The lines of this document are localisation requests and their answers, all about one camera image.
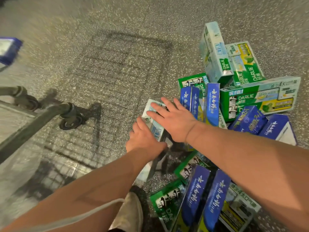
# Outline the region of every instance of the pile of toothpaste boxes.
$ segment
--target pile of toothpaste boxes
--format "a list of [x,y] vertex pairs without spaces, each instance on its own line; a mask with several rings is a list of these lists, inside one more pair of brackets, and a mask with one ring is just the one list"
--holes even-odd
[[[300,77],[266,79],[247,41],[225,44],[217,22],[207,23],[199,45],[203,73],[178,79],[180,102],[206,124],[297,145],[287,115],[296,103]],[[157,140],[164,128],[143,118]],[[242,232],[261,206],[222,170],[188,144],[188,157],[175,169],[178,180],[150,199],[166,232]],[[149,178],[151,163],[140,178]]]

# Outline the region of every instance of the speckled floor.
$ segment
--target speckled floor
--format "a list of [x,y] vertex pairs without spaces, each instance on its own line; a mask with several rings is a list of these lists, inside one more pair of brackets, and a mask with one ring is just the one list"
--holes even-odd
[[[308,147],[307,0],[8,0],[1,35],[24,41],[0,85],[23,85],[44,106],[70,101],[89,118],[61,131],[55,118],[0,165],[0,228],[55,189],[125,152],[128,131],[151,97],[178,97],[177,78],[202,72],[198,41],[218,21],[226,43],[248,40],[267,78],[302,76],[289,112]],[[0,141],[28,121],[0,110]],[[179,154],[142,186],[147,196],[174,178]],[[150,213],[145,231],[157,231]],[[253,231],[287,231],[261,210]]]

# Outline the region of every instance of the left hand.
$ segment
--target left hand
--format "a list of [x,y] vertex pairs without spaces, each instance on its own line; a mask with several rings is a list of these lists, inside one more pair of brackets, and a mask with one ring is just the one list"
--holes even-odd
[[127,152],[134,149],[144,149],[149,161],[154,160],[168,146],[165,142],[158,142],[152,132],[139,116],[133,124],[133,131],[129,132],[130,139],[126,143]]

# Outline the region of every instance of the cart wheel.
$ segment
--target cart wheel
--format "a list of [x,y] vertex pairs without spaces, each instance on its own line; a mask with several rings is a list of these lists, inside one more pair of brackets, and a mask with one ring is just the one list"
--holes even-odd
[[62,130],[71,130],[71,129],[76,129],[77,127],[79,127],[80,125],[84,123],[85,123],[85,119],[83,118],[83,116],[81,114],[77,114],[76,119],[73,123],[68,124],[66,120],[63,119],[61,123],[59,124],[59,128]]
[[28,100],[29,104],[25,105],[25,104],[16,104],[19,107],[22,107],[24,109],[27,109],[29,111],[35,111],[36,109],[39,109],[41,107],[41,104],[39,103],[39,101],[31,96],[31,95],[25,95],[25,98]]

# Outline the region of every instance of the shoe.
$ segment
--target shoe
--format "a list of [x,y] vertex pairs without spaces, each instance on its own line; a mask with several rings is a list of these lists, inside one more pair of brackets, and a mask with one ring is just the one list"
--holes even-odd
[[143,210],[138,196],[129,192],[109,230],[121,229],[125,232],[141,232]]

